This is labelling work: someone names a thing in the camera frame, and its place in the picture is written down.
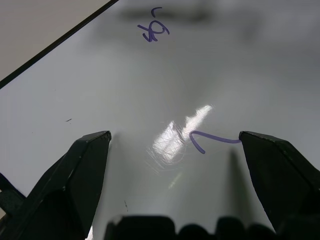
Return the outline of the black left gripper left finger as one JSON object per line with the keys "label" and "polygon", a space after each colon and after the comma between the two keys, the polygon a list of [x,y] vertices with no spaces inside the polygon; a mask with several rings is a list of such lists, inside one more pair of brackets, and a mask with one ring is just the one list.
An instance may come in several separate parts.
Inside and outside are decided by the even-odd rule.
{"label": "black left gripper left finger", "polygon": [[77,139],[9,222],[9,240],[85,240],[102,193],[110,131]]}

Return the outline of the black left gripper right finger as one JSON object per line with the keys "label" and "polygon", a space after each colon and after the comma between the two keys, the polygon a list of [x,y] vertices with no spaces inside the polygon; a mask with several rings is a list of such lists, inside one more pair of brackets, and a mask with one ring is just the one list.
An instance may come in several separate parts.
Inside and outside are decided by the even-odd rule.
{"label": "black left gripper right finger", "polygon": [[290,142],[241,131],[254,190],[277,234],[320,234],[320,171]]}

